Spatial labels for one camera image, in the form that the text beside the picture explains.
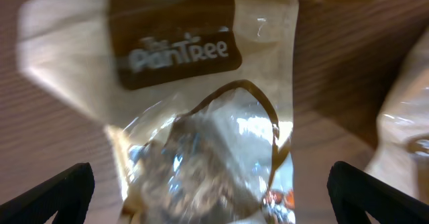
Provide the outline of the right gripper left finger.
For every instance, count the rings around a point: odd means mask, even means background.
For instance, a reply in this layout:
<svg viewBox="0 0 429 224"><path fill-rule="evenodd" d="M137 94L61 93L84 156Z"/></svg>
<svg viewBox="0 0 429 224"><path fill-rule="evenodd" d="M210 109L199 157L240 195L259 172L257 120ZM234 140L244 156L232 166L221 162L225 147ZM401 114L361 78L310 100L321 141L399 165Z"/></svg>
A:
<svg viewBox="0 0 429 224"><path fill-rule="evenodd" d="M1 205L1 224L83 224L95 189L89 163L78 163Z"/></svg>

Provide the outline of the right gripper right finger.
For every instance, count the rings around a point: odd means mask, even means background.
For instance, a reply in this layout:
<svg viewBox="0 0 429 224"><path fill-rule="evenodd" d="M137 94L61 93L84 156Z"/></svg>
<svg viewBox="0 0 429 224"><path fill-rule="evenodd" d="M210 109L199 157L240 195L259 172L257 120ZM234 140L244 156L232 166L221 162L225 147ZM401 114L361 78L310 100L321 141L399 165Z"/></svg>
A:
<svg viewBox="0 0 429 224"><path fill-rule="evenodd" d="M328 176L328 194L339 224L428 224L428 205L343 161Z"/></svg>

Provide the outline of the beige Pantree snack bag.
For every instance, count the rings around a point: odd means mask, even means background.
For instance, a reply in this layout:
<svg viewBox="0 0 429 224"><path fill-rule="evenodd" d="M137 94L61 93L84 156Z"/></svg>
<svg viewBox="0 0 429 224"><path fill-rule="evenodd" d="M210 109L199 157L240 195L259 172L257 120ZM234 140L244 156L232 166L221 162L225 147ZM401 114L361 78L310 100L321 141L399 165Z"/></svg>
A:
<svg viewBox="0 0 429 224"><path fill-rule="evenodd" d="M294 223L298 0L30 0L18 62L103 124L120 223Z"/></svg>

